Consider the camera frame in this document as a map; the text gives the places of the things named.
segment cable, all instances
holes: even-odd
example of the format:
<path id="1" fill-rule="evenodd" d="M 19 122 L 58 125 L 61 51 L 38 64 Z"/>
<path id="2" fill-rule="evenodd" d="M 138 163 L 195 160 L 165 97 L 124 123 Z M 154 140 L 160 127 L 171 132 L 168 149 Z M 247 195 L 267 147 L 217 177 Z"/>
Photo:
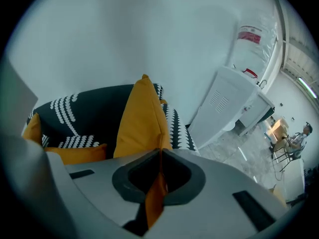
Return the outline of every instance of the cable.
<path id="1" fill-rule="evenodd" d="M 281 181 L 282 178 L 283 178 L 284 171 L 282 171 L 281 176 L 280 176 L 280 180 L 279 180 L 279 179 L 277 178 L 277 176 L 276 176 L 276 170 L 275 170 L 275 165 L 274 165 L 274 160 L 273 160 L 273 159 L 272 159 L 272 164 L 273 164 L 273 168 L 274 168 L 276 180 L 277 180 L 277 181 Z"/>

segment ceiling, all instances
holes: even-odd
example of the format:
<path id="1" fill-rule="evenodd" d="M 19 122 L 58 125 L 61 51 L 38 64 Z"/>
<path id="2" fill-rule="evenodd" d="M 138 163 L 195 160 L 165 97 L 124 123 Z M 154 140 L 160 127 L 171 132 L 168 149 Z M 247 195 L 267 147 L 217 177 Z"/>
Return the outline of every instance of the ceiling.
<path id="1" fill-rule="evenodd" d="M 285 53 L 281 70 L 304 90 L 308 99 L 319 109 L 315 99 L 298 80 L 301 77 L 319 97 L 319 50 L 300 15 L 287 0 L 278 0 L 285 25 Z"/>

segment ceiling light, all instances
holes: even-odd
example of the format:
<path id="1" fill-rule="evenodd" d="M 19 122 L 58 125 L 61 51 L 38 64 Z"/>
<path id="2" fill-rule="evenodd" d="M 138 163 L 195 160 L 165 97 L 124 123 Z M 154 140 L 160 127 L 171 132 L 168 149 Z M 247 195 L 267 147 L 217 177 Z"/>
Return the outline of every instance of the ceiling light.
<path id="1" fill-rule="evenodd" d="M 302 78 L 299 78 L 298 80 L 306 87 L 306 89 L 312 94 L 312 96 L 313 96 L 314 98 L 317 98 L 317 96 L 315 95 L 315 93 L 313 92 L 313 90 L 307 85 L 306 82 L 304 82 L 304 80 L 303 80 Z"/>

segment white appliance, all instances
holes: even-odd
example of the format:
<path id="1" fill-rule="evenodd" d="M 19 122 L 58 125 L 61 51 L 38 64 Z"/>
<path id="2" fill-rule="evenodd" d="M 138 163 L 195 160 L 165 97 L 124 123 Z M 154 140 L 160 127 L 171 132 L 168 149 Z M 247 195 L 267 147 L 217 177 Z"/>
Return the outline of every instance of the white appliance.
<path id="1" fill-rule="evenodd" d="M 258 121 L 275 105 L 261 92 L 258 92 L 251 108 L 240 117 L 240 122 L 244 125 L 239 136 L 246 134 Z"/>
<path id="2" fill-rule="evenodd" d="M 189 127 L 189 132 L 200 149 L 212 143 L 249 109 L 258 86 L 241 71 L 222 66 L 213 85 Z"/>

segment white wall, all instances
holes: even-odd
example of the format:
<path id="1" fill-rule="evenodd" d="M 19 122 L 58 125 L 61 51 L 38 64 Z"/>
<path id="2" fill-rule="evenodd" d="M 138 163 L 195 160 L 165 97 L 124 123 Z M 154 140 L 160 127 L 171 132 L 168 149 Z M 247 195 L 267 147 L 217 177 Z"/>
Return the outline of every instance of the white wall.
<path id="1" fill-rule="evenodd" d="M 143 73 L 190 123 L 227 63 L 240 13 L 273 0 L 39 0 L 7 49 L 39 104 Z"/>
<path id="2" fill-rule="evenodd" d="M 305 168 L 319 163 L 319 115 L 301 90 L 283 73 L 278 74 L 266 96 L 275 105 L 275 115 L 283 116 L 288 123 L 290 134 L 301 132 L 306 122 L 313 127 L 313 132 L 307 138 L 307 144 L 302 153 Z"/>
<path id="3" fill-rule="evenodd" d="M 267 70 L 262 80 L 260 81 L 260 82 L 262 82 L 263 80 L 267 81 L 266 86 L 262 89 L 262 92 L 264 94 L 266 94 L 270 90 L 271 86 L 275 82 L 275 79 L 280 71 L 282 59 L 283 59 L 283 46 L 280 45 L 278 42 L 276 42 L 273 55 L 269 61 Z"/>

